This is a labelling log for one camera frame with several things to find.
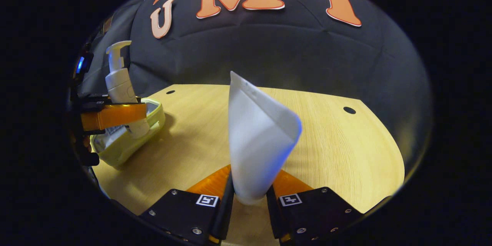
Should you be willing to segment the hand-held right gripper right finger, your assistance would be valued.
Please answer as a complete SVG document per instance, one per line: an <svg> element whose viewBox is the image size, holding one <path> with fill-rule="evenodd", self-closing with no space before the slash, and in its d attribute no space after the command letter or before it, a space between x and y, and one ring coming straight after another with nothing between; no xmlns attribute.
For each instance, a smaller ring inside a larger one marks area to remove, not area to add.
<svg viewBox="0 0 492 246"><path fill-rule="evenodd" d="M281 245L328 245L364 216L330 188L312 188L283 170L266 197L272 232Z"/></svg>

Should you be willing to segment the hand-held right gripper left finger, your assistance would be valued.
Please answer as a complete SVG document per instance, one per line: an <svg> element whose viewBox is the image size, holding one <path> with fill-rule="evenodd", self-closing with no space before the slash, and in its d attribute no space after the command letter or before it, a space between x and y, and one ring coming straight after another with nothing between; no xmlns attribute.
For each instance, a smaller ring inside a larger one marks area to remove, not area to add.
<svg viewBox="0 0 492 246"><path fill-rule="evenodd" d="M188 190L170 189L139 218L171 245L220 245L228 234L234 195L227 165Z"/></svg>

